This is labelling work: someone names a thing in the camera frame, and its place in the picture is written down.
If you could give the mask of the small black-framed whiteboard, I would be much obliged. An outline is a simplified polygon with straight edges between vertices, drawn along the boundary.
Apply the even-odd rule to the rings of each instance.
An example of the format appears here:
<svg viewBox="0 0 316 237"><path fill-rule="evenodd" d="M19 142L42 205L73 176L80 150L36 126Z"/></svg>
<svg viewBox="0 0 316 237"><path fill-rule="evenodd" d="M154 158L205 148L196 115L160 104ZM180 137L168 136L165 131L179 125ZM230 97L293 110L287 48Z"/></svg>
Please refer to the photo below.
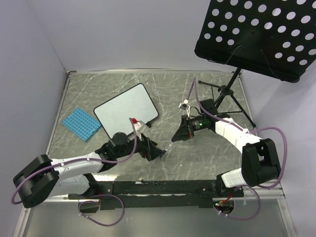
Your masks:
<svg viewBox="0 0 316 237"><path fill-rule="evenodd" d="M118 132L132 134L130 118L147 124L159 117L158 109L142 83L98 105L93 112L109 138Z"/></svg>

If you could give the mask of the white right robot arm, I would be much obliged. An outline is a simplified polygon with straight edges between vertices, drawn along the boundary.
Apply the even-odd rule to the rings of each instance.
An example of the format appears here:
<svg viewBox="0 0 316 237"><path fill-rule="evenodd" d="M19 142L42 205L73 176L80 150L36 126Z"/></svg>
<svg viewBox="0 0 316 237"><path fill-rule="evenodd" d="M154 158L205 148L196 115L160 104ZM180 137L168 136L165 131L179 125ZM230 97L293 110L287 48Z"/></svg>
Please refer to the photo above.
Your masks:
<svg viewBox="0 0 316 237"><path fill-rule="evenodd" d="M200 113L190 116L188 101L180 103L186 111L172 137L172 142L192 139L196 131L209 129L229 141L241 153L241 167L217 175L215 190L222 197L228 196L233 188L251 187L277 179L281 174L276 146L271 139L262 139L240 127L227 113L220 113L212 99L201 101Z"/></svg>

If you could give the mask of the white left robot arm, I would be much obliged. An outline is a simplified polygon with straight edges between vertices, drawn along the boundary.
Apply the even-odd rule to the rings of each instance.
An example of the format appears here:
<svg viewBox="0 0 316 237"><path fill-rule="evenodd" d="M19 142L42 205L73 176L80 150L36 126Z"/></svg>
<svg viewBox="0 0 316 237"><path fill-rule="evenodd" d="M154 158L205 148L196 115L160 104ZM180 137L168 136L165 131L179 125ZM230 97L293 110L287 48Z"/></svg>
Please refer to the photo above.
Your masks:
<svg viewBox="0 0 316 237"><path fill-rule="evenodd" d="M135 153L152 161L165 152L142 133L130 140L126 134L119 132L101 148L80 157L51 159L46 154L40 155L13 178L16 190L11 202L31 208L49 197L60 195L93 198L101 192L94 174L110 170Z"/></svg>

